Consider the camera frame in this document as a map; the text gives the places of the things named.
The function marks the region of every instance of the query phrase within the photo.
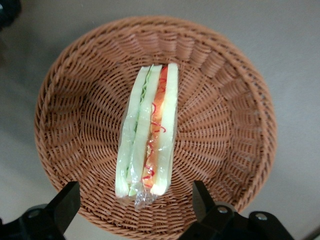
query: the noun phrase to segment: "wrapped sandwich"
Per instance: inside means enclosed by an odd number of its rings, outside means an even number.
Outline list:
[[[177,64],[140,69],[122,120],[115,173],[117,198],[133,198],[139,205],[168,190],[177,103]]]

